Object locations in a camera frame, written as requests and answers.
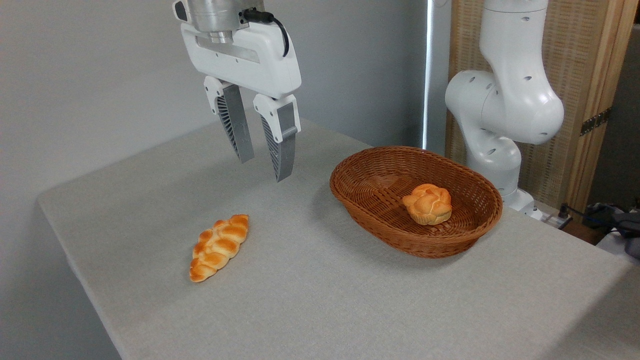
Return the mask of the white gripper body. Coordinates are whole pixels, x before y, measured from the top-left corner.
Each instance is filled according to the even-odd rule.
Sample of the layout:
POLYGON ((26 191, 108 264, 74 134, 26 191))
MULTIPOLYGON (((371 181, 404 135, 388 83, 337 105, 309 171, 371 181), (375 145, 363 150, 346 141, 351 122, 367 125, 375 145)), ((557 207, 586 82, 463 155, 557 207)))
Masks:
POLYGON ((212 42, 189 23, 181 24, 181 33, 190 61, 204 75, 277 100, 302 84, 293 44, 283 55, 282 32, 276 25, 250 23, 234 32, 233 43, 225 44, 212 42))

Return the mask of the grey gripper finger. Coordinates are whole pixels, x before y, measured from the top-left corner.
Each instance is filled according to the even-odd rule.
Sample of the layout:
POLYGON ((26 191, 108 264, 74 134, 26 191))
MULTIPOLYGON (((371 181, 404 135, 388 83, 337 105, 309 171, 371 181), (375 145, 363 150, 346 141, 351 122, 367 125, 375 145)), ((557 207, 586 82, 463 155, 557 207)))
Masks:
POLYGON ((294 95, 273 99, 258 93, 253 105, 260 114, 276 181, 281 182, 293 171, 296 136, 301 132, 297 99, 294 95))
POLYGON ((209 107, 219 117, 226 136, 240 162, 254 158, 254 150, 240 87, 206 76, 204 83, 209 107))

